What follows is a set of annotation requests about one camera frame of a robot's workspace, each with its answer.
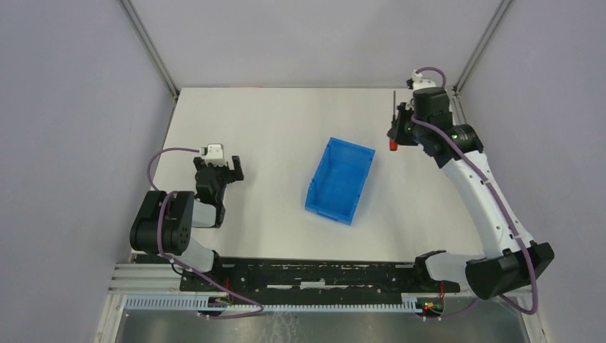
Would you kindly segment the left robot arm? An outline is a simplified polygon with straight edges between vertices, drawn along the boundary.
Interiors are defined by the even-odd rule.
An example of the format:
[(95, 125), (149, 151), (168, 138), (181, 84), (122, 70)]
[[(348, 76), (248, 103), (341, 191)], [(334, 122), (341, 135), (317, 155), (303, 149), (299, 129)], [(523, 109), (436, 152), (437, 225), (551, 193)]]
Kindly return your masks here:
[(243, 181), (244, 172), (237, 155), (222, 165), (217, 160), (196, 157), (194, 166), (194, 191), (178, 191), (170, 198), (165, 191), (146, 193), (129, 241), (135, 251), (166, 257), (186, 269), (210, 272), (218, 254), (194, 240), (192, 230), (221, 227), (227, 185)]

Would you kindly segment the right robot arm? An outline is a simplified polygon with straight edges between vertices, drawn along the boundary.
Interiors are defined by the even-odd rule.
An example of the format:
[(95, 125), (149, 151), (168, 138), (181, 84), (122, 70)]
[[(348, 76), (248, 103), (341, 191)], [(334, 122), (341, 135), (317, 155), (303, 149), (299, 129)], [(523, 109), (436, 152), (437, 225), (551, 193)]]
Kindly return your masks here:
[(421, 275), (466, 284), (480, 299), (502, 297), (529, 286), (555, 258), (549, 243), (538, 243), (513, 214), (489, 166), (483, 143), (469, 124), (455, 124), (447, 92), (417, 89), (397, 106), (387, 133), (393, 149), (420, 146), (460, 194), (478, 231), (482, 254), (435, 251), (416, 258)]

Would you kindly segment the red handled screwdriver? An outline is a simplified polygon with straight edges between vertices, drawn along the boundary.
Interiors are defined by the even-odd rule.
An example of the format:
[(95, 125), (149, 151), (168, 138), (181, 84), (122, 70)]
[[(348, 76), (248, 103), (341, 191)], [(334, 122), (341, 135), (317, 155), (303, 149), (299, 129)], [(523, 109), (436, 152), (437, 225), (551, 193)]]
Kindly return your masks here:
[(391, 120), (391, 124), (390, 124), (390, 129), (389, 129), (389, 131), (387, 133), (387, 136), (389, 138), (389, 150), (390, 151), (397, 151), (397, 149), (398, 149), (398, 144), (392, 138), (392, 136), (393, 136), (392, 130), (393, 130), (393, 128), (396, 127), (396, 124), (397, 124), (397, 92), (393, 91), (393, 97), (392, 97), (392, 120)]

